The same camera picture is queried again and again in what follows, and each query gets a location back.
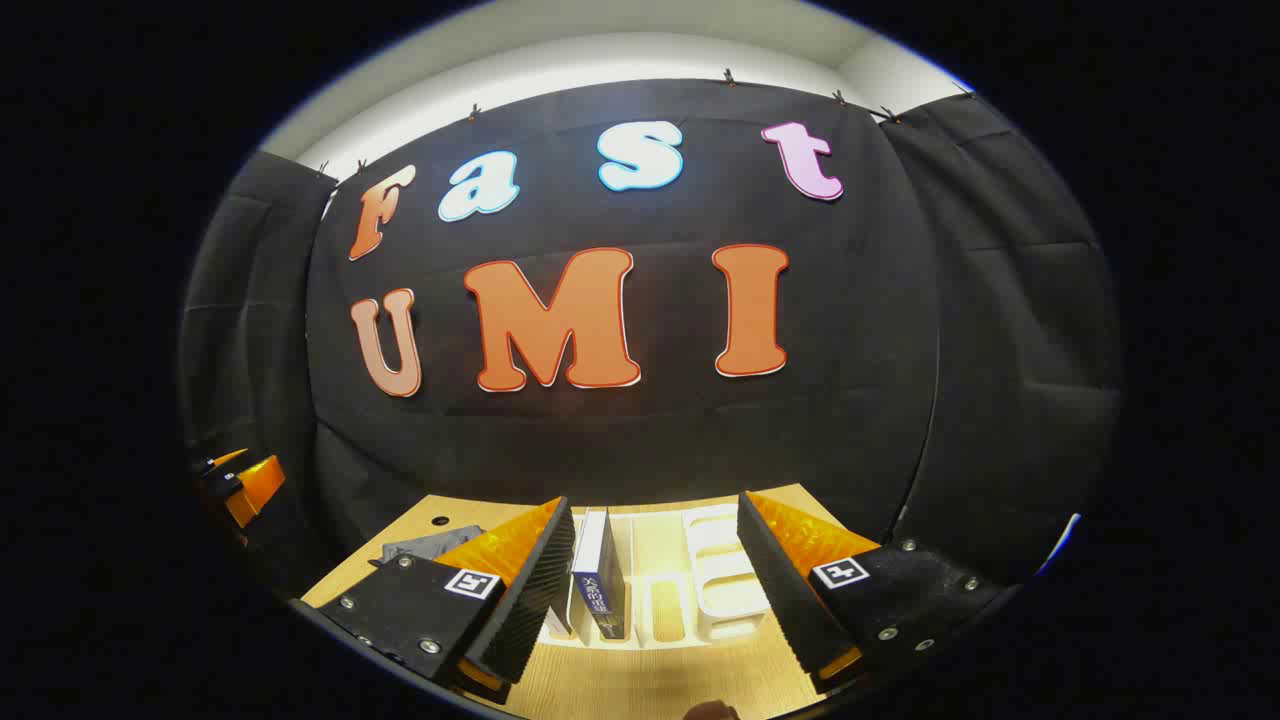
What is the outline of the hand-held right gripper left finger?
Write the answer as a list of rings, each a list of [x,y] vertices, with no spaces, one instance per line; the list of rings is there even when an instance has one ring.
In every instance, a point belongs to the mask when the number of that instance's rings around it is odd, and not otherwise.
[[[567,582],[571,503],[425,495],[291,601],[311,628],[449,706],[520,683]]]

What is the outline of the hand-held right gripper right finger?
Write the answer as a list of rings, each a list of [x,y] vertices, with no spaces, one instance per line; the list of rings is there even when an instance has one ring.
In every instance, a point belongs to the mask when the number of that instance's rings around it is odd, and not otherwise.
[[[817,692],[896,682],[1010,600],[1009,585],[915,539],[878,544],[755,492],[737,537]]]

